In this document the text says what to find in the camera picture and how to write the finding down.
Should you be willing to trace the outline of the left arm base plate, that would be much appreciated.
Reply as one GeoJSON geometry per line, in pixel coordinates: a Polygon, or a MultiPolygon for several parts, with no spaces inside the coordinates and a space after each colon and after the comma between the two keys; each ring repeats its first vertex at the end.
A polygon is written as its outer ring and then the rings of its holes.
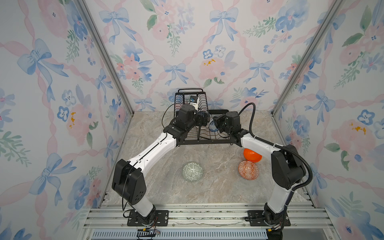
{"type": "Polygon", "coordinates": [[[169,222],[169,211],[154,210],[146,217],[136,211],[130,211],[128,216],[128,227],[166,227],[169,222]]]}

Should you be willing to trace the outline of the black wire dish rack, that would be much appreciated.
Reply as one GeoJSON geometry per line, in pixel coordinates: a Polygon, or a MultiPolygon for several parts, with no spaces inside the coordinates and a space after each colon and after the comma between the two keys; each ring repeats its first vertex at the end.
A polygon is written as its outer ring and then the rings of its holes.
{"type": "Polygon", "coordinates": [[[176,131],[177,146],[230,144],[230,137],[220,133],[213,117],[227,110],[209,110],[208,98],[203,89],[179,89],[174,97],[172,129],[176,131]]]}

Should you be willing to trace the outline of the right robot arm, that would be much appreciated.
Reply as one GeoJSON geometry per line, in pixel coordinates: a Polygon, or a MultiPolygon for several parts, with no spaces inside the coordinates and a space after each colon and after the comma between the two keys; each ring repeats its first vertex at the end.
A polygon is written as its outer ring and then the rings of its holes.
{"type": "Polygon", "coordinates": [[[294,146],[274,144],[243,129],[237,112],[213,117],[213,122],[220,133],[228,135],[232,144],[252,150],[271,161],[275,185],[264,206],[262,220],[269,226],[283,226],[294,193],[312,180],[313,174],[308,163],[294,146]]]}

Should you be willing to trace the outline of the green patterned bowl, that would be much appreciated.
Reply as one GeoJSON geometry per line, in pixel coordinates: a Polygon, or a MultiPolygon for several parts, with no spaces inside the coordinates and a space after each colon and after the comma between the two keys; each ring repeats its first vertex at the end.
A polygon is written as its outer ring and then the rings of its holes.
{"type": "Polygon", "coordinates": [[[183,167],[183,178],[188,182],[197,182],[203,177],[203,168],[196,162],[190,162],[183,167]]]}

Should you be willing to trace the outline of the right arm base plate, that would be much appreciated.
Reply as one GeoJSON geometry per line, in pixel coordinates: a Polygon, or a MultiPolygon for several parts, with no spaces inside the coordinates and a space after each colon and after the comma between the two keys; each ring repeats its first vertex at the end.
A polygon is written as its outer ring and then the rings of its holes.
{"type": "Polygon", "coordinates": [[[249,222],[251,227],[279,227],[284,223],[285,227],[291,226],[290,219],[286,212],[275,214],[270,211],[261,210],[249,210],[247,211],[248,216],[245,217],[245,221],[249,222]]]}

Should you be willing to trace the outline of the blue floral bowl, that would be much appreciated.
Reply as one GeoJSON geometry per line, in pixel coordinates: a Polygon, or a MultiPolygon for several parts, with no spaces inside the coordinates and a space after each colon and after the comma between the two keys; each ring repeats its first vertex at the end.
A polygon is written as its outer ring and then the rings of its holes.
{"type": "Polygon", "coordinates": [[[209,123],[209,131],[210,132],[213,132],[213,133],[216,133],[219,129],[217,128],[215,122],[212,120],[210,121],[209,123]]]}

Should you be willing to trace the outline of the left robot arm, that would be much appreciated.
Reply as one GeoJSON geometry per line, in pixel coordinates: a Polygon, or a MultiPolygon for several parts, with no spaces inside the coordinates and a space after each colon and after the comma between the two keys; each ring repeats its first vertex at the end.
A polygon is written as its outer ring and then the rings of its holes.
{"type": "Polygon", "coordinates": [[[166,153],[184,141],[190,130],[196,126],[205,127],[209,118],[208,111],[198,111],[194,105],[184,104],[149,147],[128,161],[121,159],[117,162],[112,189],[133,208],[135,222],[143,226],[155,223],[156,207],[146,195],[147,173],[166,153]]]}

